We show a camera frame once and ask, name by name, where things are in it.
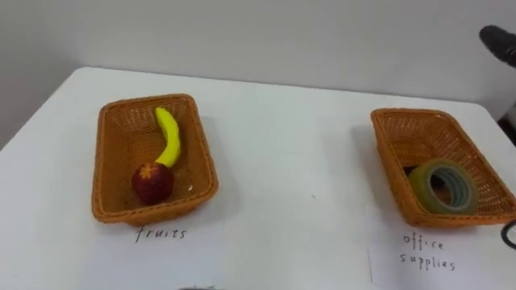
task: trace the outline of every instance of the white table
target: white table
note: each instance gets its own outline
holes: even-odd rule
[[[216,164],[210,202],[226,223],[230,290],[376,289],[364,206],[395,210],[369,121],[376,108],[447,111],[516,192],[516,148],[479,105],[81,68],[0,152],[0,289],[77,286],[105,229],[90,212],[99,109],[179,92],[195,97]],[[500,228],[476,232],[492,252],[506,251]],[[516,287],[508,253],[496,289]]]

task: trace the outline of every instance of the floor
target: floor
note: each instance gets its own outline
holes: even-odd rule
[[[498,125],[500,125],[500,128],[506,133],[507,137],[513,142],[513,144],[516,146],[516,129],[514,129],[509,121],[502,119],[498,121]]]

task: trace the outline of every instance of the toy fruit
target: toy fruit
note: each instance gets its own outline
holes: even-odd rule
[[[166,147],[155,162],[141,165],[131,178],[132,188],[144,205],[158,204],[170,196],[173,188],[170,168],[181,153],[176,120],[166,109],[159,107],[156,108],[155,115],[166,140]]]
[[[181,153],[181,143],[179,142],[179,126],[174,117],[163,108],[156,108],[156,119],[163,132],[164,139],[167,141],[167,146],[161,153],[160,157],[156,159],[157,163],[171,168],[177,161],[177,157]]]
[[[131,183],[141,203],[155,205],[172,193],[174,175],[169,168],[157,162],[141,165],[133,174]]]

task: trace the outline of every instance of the white wall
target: white wall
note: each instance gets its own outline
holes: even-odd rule
[[[81,65],[455,99],[499,117],[516,71],[484,49],[486,24],[516,31],[516,2],[4,0],[0,144]]]

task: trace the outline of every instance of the black shoe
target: black shoe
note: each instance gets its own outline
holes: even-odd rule
[[[488,25],[481,29],[480,38],[494,56],[516,68],[516,35],[500,27]]]

